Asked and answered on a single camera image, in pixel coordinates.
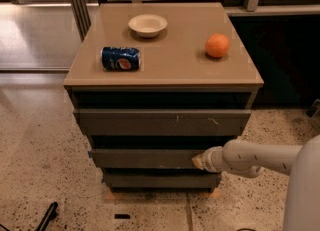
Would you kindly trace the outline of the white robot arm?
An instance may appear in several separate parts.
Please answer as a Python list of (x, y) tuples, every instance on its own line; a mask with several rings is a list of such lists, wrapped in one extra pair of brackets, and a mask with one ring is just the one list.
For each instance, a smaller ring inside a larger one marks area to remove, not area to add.
[(320, 231), (320, 135), (304, 145), (256, 144), (230, 140), (192, 158), (211, 173), (255, 178), (262, 168), (289, 176), (283, 231)]

